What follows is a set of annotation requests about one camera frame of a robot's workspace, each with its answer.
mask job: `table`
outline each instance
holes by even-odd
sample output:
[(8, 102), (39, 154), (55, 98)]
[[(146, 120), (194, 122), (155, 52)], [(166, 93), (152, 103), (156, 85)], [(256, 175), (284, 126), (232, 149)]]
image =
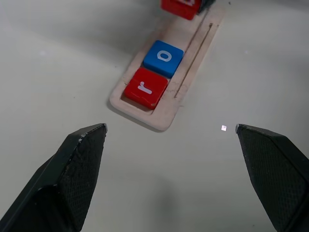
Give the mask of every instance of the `table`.
[(107, 123), (83, 231), (274, 232), (235, 126), (284, 134), (309, 155), (309, 5), (221, 4), (226, 17), (197, 78), (158, 133), (108, 104), (168, 15), (158, 1), (0, 1), (0, 217), (69, 133)]

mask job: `white letter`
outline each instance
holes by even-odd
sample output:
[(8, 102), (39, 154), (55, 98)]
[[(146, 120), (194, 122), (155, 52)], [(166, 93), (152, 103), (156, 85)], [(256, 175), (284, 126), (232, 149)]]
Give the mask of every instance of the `white letter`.
[(193, 6), (195, 4), (195, 0), (178, 0), (188, 6)]
[(152, 94), (153, 92), (150, 89), (147, 89), (144, 84), (145, 83), (142, 81), (137, 88), (145, 93)]
[[(167, 55), (168, 57), (167, 58), (163, 58), (161, 55), (164, 54), (164, 55)], [(159, 51), (158, 52), (158, 55), (157, 55), (158, 59), (160, 60), (163, 60), (165, 62), (169, 62), (171, 59), (172, 59), (172, 54), (167, 52), (167, 51)]]

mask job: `wooden block holder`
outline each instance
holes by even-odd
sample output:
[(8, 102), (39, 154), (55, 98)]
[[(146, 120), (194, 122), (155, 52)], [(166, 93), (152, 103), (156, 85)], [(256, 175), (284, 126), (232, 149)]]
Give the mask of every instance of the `wooden block holder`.
[[(197, 73), (223, 17), (224, 10), (215, 3), (209, 10), (196, 16), (192, 21), (175, 17), (168, 22), (163, 22), (164, 27), (156, 30), (150, 36), (113, 90), (110, 96), (112, 106), (155, 129), (166, 131)], [(157, 107), (154, 110), (149, 110), (126, 98), (123, 92), (156, 40), (162, 40), (182, 49), (185, 54)]]

